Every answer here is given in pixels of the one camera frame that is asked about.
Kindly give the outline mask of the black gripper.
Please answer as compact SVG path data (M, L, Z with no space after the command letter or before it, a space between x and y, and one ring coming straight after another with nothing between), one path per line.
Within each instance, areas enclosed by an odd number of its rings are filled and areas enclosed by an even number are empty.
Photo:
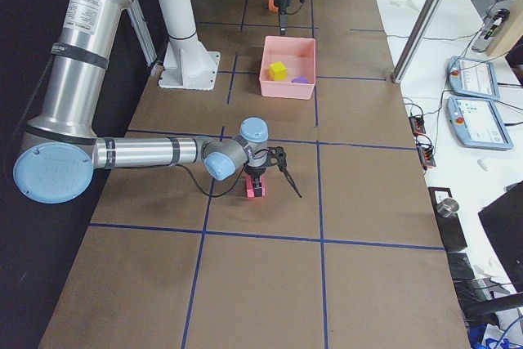
M246 166L246 174L250 177L253 187L253 197L259 198L263 196L263 178L262 175L265 173L266 168L263 166L252 167Z
M286 13L290 0L273 0L272 11L279 13L279 34L286 34Z

